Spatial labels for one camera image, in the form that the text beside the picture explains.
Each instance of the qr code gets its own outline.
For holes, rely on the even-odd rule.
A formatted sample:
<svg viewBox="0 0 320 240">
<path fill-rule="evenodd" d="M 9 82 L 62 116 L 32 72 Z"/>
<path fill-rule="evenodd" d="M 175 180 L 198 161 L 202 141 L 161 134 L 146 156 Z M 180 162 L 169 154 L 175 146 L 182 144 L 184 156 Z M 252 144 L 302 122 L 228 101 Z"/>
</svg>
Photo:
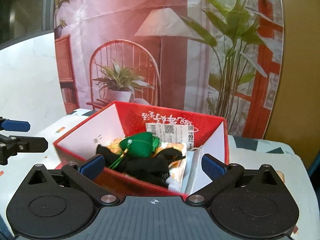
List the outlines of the qr code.
<svg viewBox="0 0 320 240">
<path fill-rule="evenodd" d="M 174 133 L 173 125 L 165 124 L 164 125 L 165 133 Z"/>
</svg>

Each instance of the pink wall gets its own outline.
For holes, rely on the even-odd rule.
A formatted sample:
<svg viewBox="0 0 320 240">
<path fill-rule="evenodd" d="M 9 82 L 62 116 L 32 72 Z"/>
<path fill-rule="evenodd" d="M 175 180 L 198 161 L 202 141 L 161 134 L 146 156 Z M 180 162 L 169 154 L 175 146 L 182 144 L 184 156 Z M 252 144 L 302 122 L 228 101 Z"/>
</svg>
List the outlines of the pink wall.
<svg viewBox="0 0 320 240">
<path fill-rule="evenodd" d="M 70 0 L 60 9 L 58 18 L 71 34 L 76 85 L 80 107 L 88 108 L 89 62 L 97 47 L 105 42 L 125 39 L 144 46 L 159 64 L 159 37 L 134 36 L 151 10 L 171 7 L 177 14 L 187 14 L 187 0 Z M 186 84 L 187 39 L 163 38 L 162 106 L 183 109 Z"/>
</svg>

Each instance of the green zongzi ornament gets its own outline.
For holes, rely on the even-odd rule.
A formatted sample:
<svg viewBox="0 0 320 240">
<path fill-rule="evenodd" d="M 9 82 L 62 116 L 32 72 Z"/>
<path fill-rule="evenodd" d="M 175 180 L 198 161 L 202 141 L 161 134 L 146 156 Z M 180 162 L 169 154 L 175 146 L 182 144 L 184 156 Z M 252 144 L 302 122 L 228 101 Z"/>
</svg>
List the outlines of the green zongzi ornament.
<svg viewBox="0 0 320 240">
<path fill-rule="evenodd" d="M 122 150 L 119 153 L 121 156 L 109 168 L 116 168 L 125 154 L 131 158 L 149 158 L 160 143 L 160 139 L 153 136 L 151 132 L 142 132 L 127 137 L 119 143 Z"/>
</svg>

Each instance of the printed backdrop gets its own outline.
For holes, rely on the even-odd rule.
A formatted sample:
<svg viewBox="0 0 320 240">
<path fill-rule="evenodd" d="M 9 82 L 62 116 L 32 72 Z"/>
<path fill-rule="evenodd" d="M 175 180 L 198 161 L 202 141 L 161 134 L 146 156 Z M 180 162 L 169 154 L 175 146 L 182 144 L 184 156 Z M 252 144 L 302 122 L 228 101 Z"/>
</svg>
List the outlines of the printed backdrop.
<svg viewBox="0 0 320 240">
<path fill-rule="evenodd" d="M 55 38 L 67 112 L 130 101 L 264 135 L 281 69 L 280 0 L 55 0 Z"/>
</svg>

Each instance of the yellow wall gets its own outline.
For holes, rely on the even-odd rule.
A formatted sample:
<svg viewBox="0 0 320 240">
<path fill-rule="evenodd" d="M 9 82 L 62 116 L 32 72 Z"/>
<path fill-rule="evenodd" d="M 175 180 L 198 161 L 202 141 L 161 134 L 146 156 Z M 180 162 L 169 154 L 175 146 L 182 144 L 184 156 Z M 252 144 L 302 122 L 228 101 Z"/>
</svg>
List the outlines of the yellow wall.
<svg viewBox="0 0 320 240">
<path fill-rule="evenodd" d="M 282 0 L 284 57 L 265 139 L 289 144 L 309 167 L 320 150 L 320 0 Z"/>
</svg>

